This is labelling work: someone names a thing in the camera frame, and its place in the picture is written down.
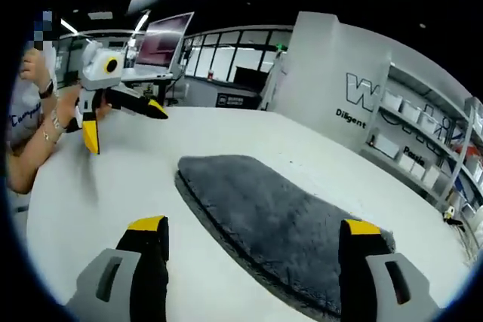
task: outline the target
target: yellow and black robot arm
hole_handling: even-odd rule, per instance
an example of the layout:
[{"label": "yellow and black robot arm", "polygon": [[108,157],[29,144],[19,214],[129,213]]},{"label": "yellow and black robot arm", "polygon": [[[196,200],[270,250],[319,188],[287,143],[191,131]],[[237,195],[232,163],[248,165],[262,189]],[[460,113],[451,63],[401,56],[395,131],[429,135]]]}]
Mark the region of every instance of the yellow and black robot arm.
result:
[{"label": "yellow and black robot arm", "polygon": [[159,120],[168,118],[168,114],[157,101],[142,96],[123,83],[107,88],[105,98],[106,102],[112,105],[114,109],[132,114],[138,113]]},{"label": "yellow and black robot arm", "polygon": [[145,115],[149,118],[161,120],[168,118],[168,114],[157,101],[123,84],[98,90],[82,88],[76,106],[77,124],[82,129],[85,145],[94,154],[100,153],[96,109],[100,107],[103,97],[114,109]]}]

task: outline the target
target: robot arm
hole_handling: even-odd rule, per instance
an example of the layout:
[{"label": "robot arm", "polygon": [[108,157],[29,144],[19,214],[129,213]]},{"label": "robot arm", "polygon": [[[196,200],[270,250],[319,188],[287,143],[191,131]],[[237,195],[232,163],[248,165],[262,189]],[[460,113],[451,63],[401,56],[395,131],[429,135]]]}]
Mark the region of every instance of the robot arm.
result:
[{"label": "robot arm", "polygon": [[140,113],[150,118],[166,119],[168,115],[155,100],[150,100],[121,83],[124,53],[103,48],[92,41],[82,54],[81,92],[75,108],[77,124],[82,128],[85,145],[99,154],[96,109],[102,96],[114,109]]}]

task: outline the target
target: desk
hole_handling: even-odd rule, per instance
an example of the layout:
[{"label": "desk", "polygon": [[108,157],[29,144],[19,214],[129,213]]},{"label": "desk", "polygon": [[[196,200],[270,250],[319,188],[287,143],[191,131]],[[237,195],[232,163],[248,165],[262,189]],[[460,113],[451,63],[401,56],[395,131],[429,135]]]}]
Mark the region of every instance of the desk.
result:
[{"label": "desk", "polygon": [[113,111],[100,122],[101,155],[64,135],[32,190],[27,244],[60,303],[128,223],[170,221],[167,314],[171,322],[309,321],[260,286],[225,253],[174,186],[184,155],[253,156],[302,189],[394,233],[397,251],[428,277],[445,306],[468,275],[464,251],[441,215],[371,162],[281,115],[174,107],[166,121]]}]

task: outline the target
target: wristwatch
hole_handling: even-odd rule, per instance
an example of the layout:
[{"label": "wristwatch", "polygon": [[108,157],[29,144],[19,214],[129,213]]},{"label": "wristwatch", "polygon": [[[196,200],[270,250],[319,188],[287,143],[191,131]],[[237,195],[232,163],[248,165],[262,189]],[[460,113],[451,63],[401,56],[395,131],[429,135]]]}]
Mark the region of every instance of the wristwatch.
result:
[{"label": "wristwatch", "polygon": [[51,120],[52,120],[52,124],[54,124],[55,130],[58,133],[66,132],[66,129],[62,127],[62,125],[59,122],[59,118],[57,117],[57,107],[55,107],[51,112]]},{"label": "wristwatch", "polygon": [[52,78],[51,78],[51,81],[49,82],[49,84],[47,86],[47,90],[45,90],[44,92],[38,92],[38,95],[40,96],[41,100],[44,100],[44,99],[50,97],[53,92],[54,92],[54,83],[52,82]]}]

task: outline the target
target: computer monitor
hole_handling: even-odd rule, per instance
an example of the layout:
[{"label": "computer monitor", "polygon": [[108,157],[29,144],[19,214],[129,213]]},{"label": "computer monitor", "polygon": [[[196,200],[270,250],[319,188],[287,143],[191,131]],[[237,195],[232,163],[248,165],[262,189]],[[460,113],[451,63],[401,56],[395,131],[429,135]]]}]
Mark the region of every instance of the computer monitor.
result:
[{"label": "computer monitor", "polygon": [[255,69],[236,67],[234,84],[239,84],[258,94],[263,90],[268,73],[256,71]]},{"label": "computer monitor", "polygon": [[193,13],[157,20],[148,25],[136,64],[165,67],[171,71],[181,50]]}]

